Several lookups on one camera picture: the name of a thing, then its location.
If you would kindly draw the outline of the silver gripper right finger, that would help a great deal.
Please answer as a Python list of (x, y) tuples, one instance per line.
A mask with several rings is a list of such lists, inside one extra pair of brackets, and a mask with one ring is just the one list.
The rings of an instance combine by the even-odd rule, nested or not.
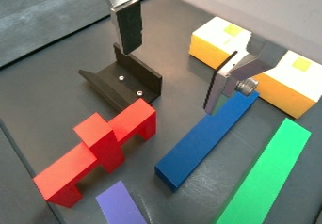
[(250, 41), (248, 53), (242, 55), (234, 51), (216, 69), (205, 98), (205, 112), (209, 115), (221, 109), (236, 92), (248, 96), (256, 90), (258, 82), (252, 77), (272, 68), (269, 51), (266, 40), (261, 43)]

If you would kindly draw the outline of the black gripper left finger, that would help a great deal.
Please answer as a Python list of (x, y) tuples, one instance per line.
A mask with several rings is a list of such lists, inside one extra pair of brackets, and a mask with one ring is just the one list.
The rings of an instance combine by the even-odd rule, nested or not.
[(129, 55), (142, 46), (141, 1), (106, 1), (111, 6), (111, 18), (118, 31), (119, 48)]

